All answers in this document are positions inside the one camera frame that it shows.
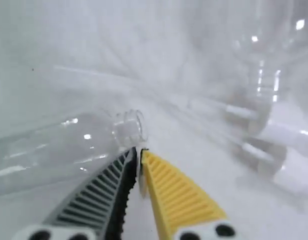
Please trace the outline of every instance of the bottle cap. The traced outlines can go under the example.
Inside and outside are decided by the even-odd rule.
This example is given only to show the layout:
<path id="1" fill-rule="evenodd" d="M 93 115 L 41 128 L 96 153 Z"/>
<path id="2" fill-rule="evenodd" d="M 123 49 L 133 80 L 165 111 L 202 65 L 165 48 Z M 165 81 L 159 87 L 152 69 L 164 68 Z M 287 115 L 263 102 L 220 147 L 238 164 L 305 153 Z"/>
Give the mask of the bottle cap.
<path id="1" fill-rule="evenodd" d="M 272 145 L 268 153 L 274 163 L 260 160 L 258 173 L 271 179 L 276 185 L 293 193 L 308 196 L 308 157 L 291 147 Z"/>
<path id="2" fill-rule="evenodd" d="M 308 116 L 305 117 L 305 120 L 299 129 L 294 148 L 303 156 L 308 157 Z"/>
<path id="3" fill-rule="evenodd" d="M 301 109 L 290 102 L 277 102 L 260 110 L 259 118 L 251 120 L 251 137 L 283 146 L 293 146 L 303 123 Z"/>

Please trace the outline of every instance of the transparent plastic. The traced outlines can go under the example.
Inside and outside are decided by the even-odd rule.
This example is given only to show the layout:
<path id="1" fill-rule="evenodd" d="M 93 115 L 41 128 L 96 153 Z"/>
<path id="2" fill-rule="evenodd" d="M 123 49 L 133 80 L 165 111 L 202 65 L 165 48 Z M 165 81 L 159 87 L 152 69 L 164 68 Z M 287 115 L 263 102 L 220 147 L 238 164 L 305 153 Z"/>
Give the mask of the transparent plastic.
<path id="1" fill-rule="evenodd" d="M 139 110 L 91 110 L 0 139 L 0 195 L 79 178 L 147 140 Z"/>
<path id="2" fill-rule="evenodd" d="M 284 99 L 293 65 L 308 55 L 308 0 L 229 0 L 226 25 L 231 48 L 248 67 L 247 96 Z"/>

